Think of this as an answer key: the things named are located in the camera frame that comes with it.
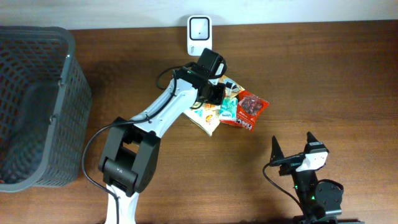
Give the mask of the red Hacks candy bag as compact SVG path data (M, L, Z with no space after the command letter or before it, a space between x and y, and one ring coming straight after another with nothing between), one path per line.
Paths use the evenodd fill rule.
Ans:
M269 106L269 103L262 98L250 93L247 90L243 90L234 97L225 98L237 98L238 108L236 112L235 121L220 121L224 124L232 126L238 126L245 128L253 132L255 123L259 115Z

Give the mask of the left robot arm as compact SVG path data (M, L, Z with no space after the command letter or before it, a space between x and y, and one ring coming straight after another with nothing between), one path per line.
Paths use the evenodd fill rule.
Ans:
M162 136L174 121L196 103L220 105L226 71L186 65L175 68L164 92L129 120L115 119L105 127L108 136L98 169L108 193L107 223L134 223L139 194L154 176Z

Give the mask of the yellow snack bag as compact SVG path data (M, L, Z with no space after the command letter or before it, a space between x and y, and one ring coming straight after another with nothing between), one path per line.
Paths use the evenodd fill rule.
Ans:
M234 97L244 88L234 80L223 75L221 78L211 80L212 84L224 83L226 85L224 97ZM218 119L221 105L215 106L208 103L195 103L193 109L188 109L183 114L198 125L207 135L212 136L213 131L221 123Z

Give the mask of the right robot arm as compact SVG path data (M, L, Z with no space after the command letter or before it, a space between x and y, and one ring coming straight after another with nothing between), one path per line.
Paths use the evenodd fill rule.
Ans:
M293 223L360 223L359 220L338 219L338 215L342 214L344 187L334 180L320 180L316 175L316 171L325 166L329 153L327 147L311 132L308 132L303 152L285 157L277 138L272 137L270 161L262 168L262 173L274 187L293 199L301 209L302 214L293 217ZM296 196L284 190L267 176L268 167L278 167L280 176L292 177Z

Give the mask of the teal tissue pack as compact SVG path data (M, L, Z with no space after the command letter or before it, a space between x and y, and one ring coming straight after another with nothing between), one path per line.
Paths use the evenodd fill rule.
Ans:
M220 121L235 121L237 108L237 98L224 98L219 111Z

